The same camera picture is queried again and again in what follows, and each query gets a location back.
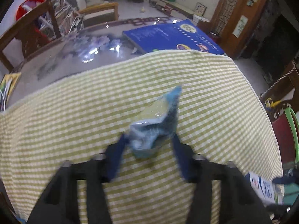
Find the blue wrapper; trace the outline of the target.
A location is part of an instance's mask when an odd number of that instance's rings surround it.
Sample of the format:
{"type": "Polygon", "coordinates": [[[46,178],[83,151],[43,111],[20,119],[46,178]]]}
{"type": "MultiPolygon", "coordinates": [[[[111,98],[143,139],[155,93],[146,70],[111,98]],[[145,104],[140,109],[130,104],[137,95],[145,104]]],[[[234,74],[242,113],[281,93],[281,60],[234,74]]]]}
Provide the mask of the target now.
{"type": "Polygon", "coordinates": [[[179,85],[159,96],[131,122],[127,135],[135,157],[156,155],[163,142],[176,133],[181,92],[179,85]]]}

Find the red green trash bin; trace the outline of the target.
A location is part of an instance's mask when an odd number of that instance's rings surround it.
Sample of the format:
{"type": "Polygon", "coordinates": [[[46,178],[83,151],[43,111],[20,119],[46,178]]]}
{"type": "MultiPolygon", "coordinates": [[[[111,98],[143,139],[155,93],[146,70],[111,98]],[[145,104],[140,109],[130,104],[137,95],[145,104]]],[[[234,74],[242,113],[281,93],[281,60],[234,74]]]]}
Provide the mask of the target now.
{"type": "Polygon", "coordinates": [[[298,119],[292,108],[285,108],[282,115],[272,122],[279,145],[282,164],[298,164],[298,119]]]}

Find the carved wooden chair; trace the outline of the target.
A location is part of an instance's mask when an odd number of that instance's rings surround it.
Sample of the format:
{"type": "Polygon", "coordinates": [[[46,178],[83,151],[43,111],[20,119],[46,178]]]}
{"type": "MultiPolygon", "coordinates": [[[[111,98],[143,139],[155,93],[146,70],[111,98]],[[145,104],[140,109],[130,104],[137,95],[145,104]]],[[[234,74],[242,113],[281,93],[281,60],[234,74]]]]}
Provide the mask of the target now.
{"type": "Polygon", "coordinates": [[[298,112],[298,70],[295,60],[285,67],[283,74],[264,93],[259,96],[262,104],[271,99],[271,106],[280,106],[288,103],[295,112],[298,112]]]}

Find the blue book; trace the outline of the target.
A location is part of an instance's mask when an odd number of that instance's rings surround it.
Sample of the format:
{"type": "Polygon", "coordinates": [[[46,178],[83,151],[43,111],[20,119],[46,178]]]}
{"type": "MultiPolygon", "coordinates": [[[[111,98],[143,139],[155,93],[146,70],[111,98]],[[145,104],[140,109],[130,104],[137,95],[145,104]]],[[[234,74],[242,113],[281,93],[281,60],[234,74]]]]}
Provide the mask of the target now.
{"type": "Polygon", "coordinates": [[[224,51],[191,21],[143,26],[123,31],[142,53],[160,50],[197,50],[223,55],[224,51]]]}

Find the dark wooden chair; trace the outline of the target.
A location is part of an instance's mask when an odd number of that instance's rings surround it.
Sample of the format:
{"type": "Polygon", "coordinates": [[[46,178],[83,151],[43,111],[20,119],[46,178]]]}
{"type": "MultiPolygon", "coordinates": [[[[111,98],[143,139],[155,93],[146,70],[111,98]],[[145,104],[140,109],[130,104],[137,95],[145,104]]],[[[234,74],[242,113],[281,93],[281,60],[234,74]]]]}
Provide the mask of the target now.
{"type": "Polygon", "coordinates": [[[61,33],[55,18],[54,7],[51,0],[45,0],[40,5],[33,8],[31,11],[24,14],[17,20],[2,36],[1,36],[1,63],[8,70],[12,72],[14,66],[8,60],[3,50],[9,45],[13,39],[18,39],[22,43],[22,54],[27,58],[32,53],[41,47],[47,45],[48,39],[43,36],[36,27],[35,21],[43,14],[48,13],[53,26],[56,38],[61,38],[61,33]]]}

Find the red bag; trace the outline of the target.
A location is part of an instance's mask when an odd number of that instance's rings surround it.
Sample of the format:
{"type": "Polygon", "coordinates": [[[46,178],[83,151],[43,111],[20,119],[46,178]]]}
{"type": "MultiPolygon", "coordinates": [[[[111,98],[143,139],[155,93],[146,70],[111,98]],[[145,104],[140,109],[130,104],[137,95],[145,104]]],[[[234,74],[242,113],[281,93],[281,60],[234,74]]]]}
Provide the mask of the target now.
{"type": "Polygon", "coordinates": [[[19,20],[24,16],[30,9],[35,8],[36,6],[43,3],[45,0],[26,0],[24,1],[17,9],[15,15],[15,21],[19,20]]]}

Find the wooden sofa with cushions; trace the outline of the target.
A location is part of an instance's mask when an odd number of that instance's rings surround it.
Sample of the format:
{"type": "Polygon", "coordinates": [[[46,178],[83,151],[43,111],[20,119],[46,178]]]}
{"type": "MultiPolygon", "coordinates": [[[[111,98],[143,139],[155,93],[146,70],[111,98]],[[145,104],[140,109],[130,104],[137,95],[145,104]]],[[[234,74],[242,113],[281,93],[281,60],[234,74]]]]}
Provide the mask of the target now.
{"type": "Polygon", "coordinates": [[[119,20],[118,6],[116,2],[107,0],[64,0],[70,5],[76,15],[83,19],[83,26],[91,27],[105,22],[119,20]]]}

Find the tv cabinet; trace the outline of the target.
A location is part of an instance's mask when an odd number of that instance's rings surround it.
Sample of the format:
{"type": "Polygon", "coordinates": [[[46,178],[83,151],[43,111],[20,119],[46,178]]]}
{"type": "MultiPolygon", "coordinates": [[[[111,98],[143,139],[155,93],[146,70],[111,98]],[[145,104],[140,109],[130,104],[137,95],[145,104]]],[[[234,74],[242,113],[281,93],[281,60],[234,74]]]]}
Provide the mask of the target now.
{"type": "Polygon", "coordinates": [[[210,20],[205,17],[196,15],[195,11],[180,5],[175,1],[155,0],[154,2],[157,10],[160,10],[170,17],[179,18],[181,20],[189,19],[195,25],[198,25],[199,22],[210,22],[210,20]]]}

